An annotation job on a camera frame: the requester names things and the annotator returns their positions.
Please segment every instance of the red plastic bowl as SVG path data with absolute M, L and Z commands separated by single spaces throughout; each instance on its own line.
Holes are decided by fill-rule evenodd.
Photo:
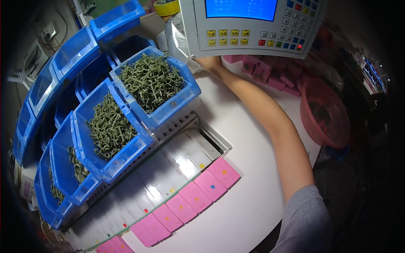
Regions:
M 344 148 L 349 143 L 350 121 L 337 94 L 321 79 L 303 83 L 301 120 L 309 136 L 319 145 Z

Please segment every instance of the yellow tape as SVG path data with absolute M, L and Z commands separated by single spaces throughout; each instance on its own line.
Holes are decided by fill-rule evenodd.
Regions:
M 158 0 L 153 3 L 156 13 L 161 16 L 169 16 L 180 12 L 179 0 L 166 3 L 165 0 Z

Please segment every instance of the hand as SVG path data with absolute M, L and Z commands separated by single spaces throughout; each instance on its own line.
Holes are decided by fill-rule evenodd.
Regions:
M 201 66 L 210 73 L 213 73 L 221 68 L 224 68 L 224 66 L 222 65 L 221 56 L 194 58 L 194 61 L 201 64 Z

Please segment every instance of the electrical outlet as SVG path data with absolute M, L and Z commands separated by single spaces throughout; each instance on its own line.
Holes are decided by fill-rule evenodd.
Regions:
M 45 42 L 55 41 L 56 44 L 59 44 L 59 42 L 56 41 L 56 35 L 58 33 L 59 33 L 59 29 L 56 24 L 56 21 L 54 20 L 45 27 L 45 29 L 42 32 L 42 37 Z

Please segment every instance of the control panel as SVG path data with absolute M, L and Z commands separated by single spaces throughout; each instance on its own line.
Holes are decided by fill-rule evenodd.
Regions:
M 303 59 L 327 0 L 180 0 L 190 55 L 258 54 Z

